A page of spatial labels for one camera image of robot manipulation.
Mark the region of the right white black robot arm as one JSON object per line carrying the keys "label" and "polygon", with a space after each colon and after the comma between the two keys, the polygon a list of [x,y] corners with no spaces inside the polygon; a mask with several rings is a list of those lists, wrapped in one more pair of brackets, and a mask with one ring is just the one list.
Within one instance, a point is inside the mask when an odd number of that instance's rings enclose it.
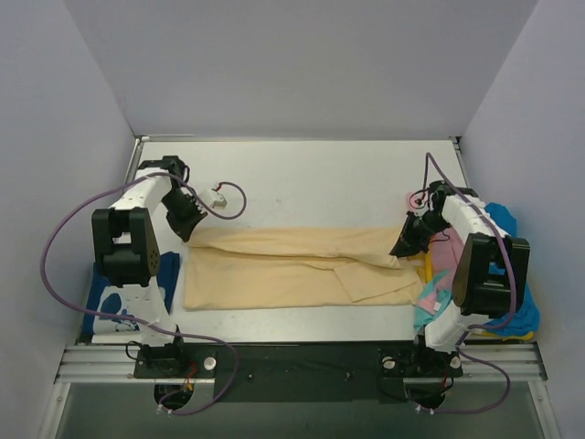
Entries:
{"label": "right white black robot arm", "polygon": [[530,246],[500,228],[470,188],[439,180],[422,191],[422,201],[407,214],[392,256],[427,253],[434,235],[453,229],[463,243],[452,279],[452,300],[423,327],[424,342],[408,352],[408,363],[429,374],[441,353],[454,352],[475,330],[511,323],[524,302]]}

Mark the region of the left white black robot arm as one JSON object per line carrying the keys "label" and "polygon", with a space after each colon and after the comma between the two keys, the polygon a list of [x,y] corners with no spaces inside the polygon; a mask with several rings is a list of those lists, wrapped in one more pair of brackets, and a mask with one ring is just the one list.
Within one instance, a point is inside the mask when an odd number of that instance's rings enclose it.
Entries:
{"label": "left white black robot arm", "polygon": [[116,297],[101,301],[99,319],[111,321],[116,331],[138,330],[142,345],[162,347],[155,366],[166,376],[176,377],[186,370],[188,355],[182,348],[168,345],[174,341],[176,325],[156,279],[162,262],[152,215],[164,206],[171,231],[187,241],[207,213],[182,190],[188,167],[178,156],[144,161],[139,170],[141,182],[91,216],[97,270]]}

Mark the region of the beige t shirt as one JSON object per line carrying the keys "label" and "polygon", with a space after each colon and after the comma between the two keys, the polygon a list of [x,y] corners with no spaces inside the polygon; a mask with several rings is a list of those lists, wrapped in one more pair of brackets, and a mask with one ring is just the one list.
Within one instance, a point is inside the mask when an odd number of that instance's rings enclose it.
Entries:
{"label": "beige t shirt", "polygon": [[251,310],[413,305],[423,289],[409,260],[391,255],[396,227],[195,231],[183,306]]}

